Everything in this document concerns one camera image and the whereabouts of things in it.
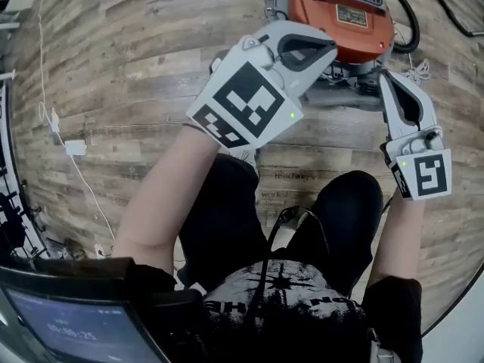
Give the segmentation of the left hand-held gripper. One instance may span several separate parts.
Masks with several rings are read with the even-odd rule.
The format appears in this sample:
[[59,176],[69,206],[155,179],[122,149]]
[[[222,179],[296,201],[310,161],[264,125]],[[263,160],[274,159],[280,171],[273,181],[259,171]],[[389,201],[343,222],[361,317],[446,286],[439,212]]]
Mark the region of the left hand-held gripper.
[[[276,63],[269,48],[279,54]],[[226,150],[260,148],[303,118],[290,98],[301,97],[336,56],[335,41],[319,29],[273,21],[259,30],[259,41],[244,36],[214,61],[186,115]]]

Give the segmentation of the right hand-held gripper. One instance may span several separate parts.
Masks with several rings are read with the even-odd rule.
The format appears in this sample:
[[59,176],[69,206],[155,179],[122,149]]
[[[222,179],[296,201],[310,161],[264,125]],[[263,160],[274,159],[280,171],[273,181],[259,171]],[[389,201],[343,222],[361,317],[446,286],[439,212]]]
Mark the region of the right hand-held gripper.
[[415,82],[389,70],[381,72],[379,90],[391,139],[380,149],[402,198],[449,195],[451,150],[444,146],[430,97]]

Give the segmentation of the person's right forearm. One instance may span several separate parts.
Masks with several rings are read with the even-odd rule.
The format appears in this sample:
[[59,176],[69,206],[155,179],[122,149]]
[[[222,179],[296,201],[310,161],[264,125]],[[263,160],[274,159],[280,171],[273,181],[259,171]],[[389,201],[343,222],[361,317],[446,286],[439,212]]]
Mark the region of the person's right forearm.
[[417,277],[424,210],[423,200],[404,200],[400,191],[395,191],[380,236],[368,287],[387,277]]

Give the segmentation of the person's left forearm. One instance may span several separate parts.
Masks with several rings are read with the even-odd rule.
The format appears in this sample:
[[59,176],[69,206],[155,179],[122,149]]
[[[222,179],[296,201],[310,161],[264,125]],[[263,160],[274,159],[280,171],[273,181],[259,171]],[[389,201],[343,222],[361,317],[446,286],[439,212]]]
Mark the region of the person's left forearm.
[[176,238],[218,151],[208,134],[184,125],[130,200],[112,256],[171,273]]

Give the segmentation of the red teal vacuum cleaner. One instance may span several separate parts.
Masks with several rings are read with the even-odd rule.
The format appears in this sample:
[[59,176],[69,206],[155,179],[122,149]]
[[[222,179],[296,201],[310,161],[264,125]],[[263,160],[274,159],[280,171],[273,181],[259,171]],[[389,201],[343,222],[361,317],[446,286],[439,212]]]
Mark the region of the red teal vacuum cleaner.
[[378,76],[394,46],[386,0],[265,0],[265,15],[326,33],[337,44],[337,57],[322,79],[346,82],[360,94],[377,93]]

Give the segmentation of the person's black white t-shirt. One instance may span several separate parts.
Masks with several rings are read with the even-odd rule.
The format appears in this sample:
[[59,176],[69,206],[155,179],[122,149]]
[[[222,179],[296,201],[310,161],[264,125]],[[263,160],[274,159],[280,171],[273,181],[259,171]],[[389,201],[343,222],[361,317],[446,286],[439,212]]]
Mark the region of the person's black white t-shirt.
[[370,363],[373,346],[421,363],[421,294],[415,279],[391,276],[355,302],[312,265],[257,262],[203,298],[209,363]]

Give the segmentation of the wide white power strip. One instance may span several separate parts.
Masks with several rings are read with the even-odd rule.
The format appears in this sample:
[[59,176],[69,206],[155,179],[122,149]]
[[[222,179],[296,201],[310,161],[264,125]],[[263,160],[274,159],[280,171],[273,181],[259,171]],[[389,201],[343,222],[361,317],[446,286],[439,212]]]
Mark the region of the wide white power strip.
[[85,156],[87,154],[87,144],[85,140],[69,140],[64,143],[66,154],[70,157]]

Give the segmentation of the black device box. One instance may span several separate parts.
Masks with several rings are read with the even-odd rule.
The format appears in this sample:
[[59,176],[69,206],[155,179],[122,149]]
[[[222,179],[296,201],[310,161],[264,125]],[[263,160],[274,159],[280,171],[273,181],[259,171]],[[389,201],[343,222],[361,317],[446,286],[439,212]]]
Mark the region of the black device box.
[[171,363],[209,363],[209,316],[198,290],[154,294],[147,318]]

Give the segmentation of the white rack with black gear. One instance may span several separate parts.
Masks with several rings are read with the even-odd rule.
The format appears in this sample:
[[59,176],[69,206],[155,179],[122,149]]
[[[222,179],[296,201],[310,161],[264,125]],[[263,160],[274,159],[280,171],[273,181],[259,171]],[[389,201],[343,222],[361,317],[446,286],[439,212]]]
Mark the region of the white rack with black gear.
[[48,258],[42,239],[45,229],[35,220],[39,207],[26,200],[26,181],[21,181],[14,160],[8,111],[8,88],[0,86],[0,258]]

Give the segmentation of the black monitor blue screen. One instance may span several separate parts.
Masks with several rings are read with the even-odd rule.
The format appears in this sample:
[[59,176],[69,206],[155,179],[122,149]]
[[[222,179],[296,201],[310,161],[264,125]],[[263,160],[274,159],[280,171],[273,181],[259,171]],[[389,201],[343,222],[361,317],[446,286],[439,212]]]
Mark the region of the black monitor blue screen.
[[33,336],[63,363],[170,363],[124,287],[122,278],[0,267],[0,290]]

